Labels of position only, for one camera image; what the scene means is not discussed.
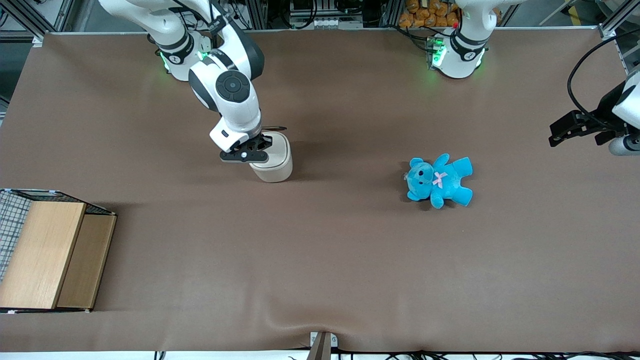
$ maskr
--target blue teddy bear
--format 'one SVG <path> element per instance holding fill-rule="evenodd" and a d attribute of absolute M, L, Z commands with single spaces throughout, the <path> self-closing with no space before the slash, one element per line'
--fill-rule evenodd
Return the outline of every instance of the blue teddy bear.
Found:
<path fill-rule="evenodd" d="M 460 185 L 463 177 L 473 174 L 469 158 L 462 158 L 447 165 L 449 154 L 440 155 L 431 164 L 420 158 L 409 161 L 411 170 L 406 175 L 409 192 L 406 194 L 413 201 L 420 201 L 431 197 L 431 205 L 440 209 L 444 199 L 467 206 L 474 192 Z"/>

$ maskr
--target wooden box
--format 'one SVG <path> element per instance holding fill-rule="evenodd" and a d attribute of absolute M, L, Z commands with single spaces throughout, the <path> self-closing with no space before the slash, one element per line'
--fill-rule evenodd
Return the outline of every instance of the wooden box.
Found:
<path fill-rule="evenodd" d="M 116 214 L 49 190 L 0 195 L 0 308 L 93 309 Z"/>

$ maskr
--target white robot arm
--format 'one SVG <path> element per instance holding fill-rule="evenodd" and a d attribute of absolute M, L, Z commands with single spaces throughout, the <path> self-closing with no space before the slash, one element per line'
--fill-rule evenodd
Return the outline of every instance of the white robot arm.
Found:
<path fill-rule="evenodd" d="M 597 133 L 596 144 L 609 141 L 609 151 L 618 156 L 640 155 L 640 67 L 604 95 L 598 108 L 569 111 L 550 126 L 551 147 L 576 137 Z"/>
<path fill-rule="evenodd" d="M 226 162 L 250 163 L 268 182 L 283 181 L 292 169 L 284 135 L 262 134 L 258 97 L 251 80 L 262 74 L 264 55 L 222 7 L 210 0 L 99 0 L 111 15 L 140 25 L 160 49 L 164 66 L 176 79 L 189 81 L 200 102 L 221 115 L 209 133 Z M 177 11 L 204 21 L 212 39 L 188 31 Z"/>
<path fill-rule="evenodd" d="M 454 79 L 466 78 L 480 66 L 484 48 L 497 24 L 493 8 L 514 5 L 526 0 L 456 0 L 462 9 L 456 29 L 436 35 L 431 67 Z"/>

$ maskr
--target gray floor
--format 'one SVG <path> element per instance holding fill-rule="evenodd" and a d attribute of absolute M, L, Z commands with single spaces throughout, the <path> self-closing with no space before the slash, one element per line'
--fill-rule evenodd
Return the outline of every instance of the gray floor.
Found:
<path fill-rule="evenodd" d="M 123 19 L 108 14 L 97 0 L 84 1 L 78 11 L 74 22 L 75 31 L 103 32 L 103 31 L 143 31 L 139 26 Z M 508 22 L 508 26 L 537 26 L 548 14 L 562 5 L 564 0 L 530 0 L 520 5 L 518 11 Z M 575 5 L 577 11 L 577 24 L 588 26 L 598 24 L 602 17 L 602 11 L 598 5 L 590 0 L 578 1 Z M 558 13 L 545 24 L 545 26 L 572 26 L 576 24 L 569 15 Z M 627 24 L 625 30 L 636 25 Z M 637 37 L 629 36 L 621 42 L 623 52 L 633 48 L 637 44 Z M 6 44 L 0 39 L 0 94 L 11 98 L 13 90 L 18 82 L 22 66 L 26 60 L 31 44 Z M 629 68 L 640 60 L 640 54 L 630 56 L 627 62 Z"/>

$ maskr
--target brown cloth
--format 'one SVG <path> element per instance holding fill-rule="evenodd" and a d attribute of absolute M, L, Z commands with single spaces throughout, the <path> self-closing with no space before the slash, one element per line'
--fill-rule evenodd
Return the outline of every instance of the brown cloth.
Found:
<path fill-rule="evenodd" d="M 0 316 L 0 350 L 241 350 L 336 333 L 359 351 L 640 348 L 640 158 L 552 149 L 595 29 L 500 30 L 447 79 L 395 31 L 252 34 L 264 125 L 294 172 L 222 163 L 218 115 L 144 35 L 47 35 L 0 129 L 0 184 L 118 212 L 90 314 Z M 575 78 L 591 109 L 614 46 Z M 469 156 L 468 208 L 410 202 L 408 161 Z"/>

